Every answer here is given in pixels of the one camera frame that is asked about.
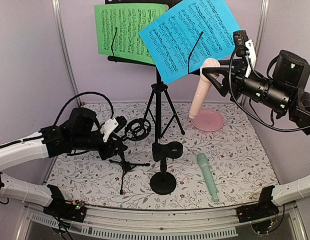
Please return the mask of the pink toy microphone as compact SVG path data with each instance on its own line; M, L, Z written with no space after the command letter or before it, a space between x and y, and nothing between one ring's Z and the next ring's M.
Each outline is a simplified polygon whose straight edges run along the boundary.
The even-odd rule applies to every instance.
M196 118L212 86L212 83L207 77L204 76L202 70L204 68L219 68L219 67L220 67L219 61L213 58L206 59L202 64L202 66L200 67L200 80L198 82L196 93L194 95L192 105L189 111L190 119Z

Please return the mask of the black shock-mount tripod stand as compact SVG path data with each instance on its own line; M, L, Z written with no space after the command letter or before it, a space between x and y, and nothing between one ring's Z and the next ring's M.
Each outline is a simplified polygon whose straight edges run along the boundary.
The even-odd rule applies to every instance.
M144 118L136 118L131 120L129 123L125 125L124 134L120 137L124 141L134 142L134 148L132 153L135 154L137 152L136 146L138 145L137 142L140 142L148 137L151 131L151 124L147 119ZM112 133L111 137L118 137L116 134ZM122 154L117 155L120 157L120 160L112 160L110 159L109 162L113 164L118 164L122 169L122 177L121 177L121 187L120 187L120 195L124 194L123 185L124 185L124 177L125 175L133 170L135 167L148 167L149 163L134 163L129 162L125 159L125 152Z

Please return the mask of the blue sheet music paper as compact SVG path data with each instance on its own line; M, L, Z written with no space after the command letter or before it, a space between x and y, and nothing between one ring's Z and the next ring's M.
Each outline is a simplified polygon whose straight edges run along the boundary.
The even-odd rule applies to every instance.
M223 0L183 0L139 32L162 81L198 70L208 58L230 56L240 27Z

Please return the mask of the black round-base mic stand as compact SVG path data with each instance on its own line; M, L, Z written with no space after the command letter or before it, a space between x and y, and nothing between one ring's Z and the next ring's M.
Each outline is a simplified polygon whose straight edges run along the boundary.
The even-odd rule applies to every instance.
M158 195L168 195L176 188L176 178L167 171L167 159L178 159L183 154L183 144L172 141L167 144L152 144L153 160L160 162L160 172L155 173L150 179L150 187Z

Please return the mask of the teal toy microphone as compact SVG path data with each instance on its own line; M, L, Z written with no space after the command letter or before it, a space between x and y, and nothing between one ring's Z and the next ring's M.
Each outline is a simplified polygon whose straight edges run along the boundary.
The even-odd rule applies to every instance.
M205 179L207 189L212 197L213 202L218 202L218 190L214 182L213 174L211 172L211 167L209 165L208 158L204 153L199 153L196 157L197 163L202 171L203 177Z

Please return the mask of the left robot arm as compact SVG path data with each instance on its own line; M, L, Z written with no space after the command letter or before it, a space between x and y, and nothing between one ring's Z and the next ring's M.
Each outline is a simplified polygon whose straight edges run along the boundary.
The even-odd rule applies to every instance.
M52 160L60 155L96 151L101 158L108 158L116 147L111 135L125 126L125 119L114 115L109 102L110 117L103 123L93 110L76 107L64 123L58 124L65 108L76 98L64 104L51 126L0 145L1 204L8 203L3 199L20 200L42 206L45 213L58 220L83 220L84 203L66 200L57 186L44 183L45 175Z

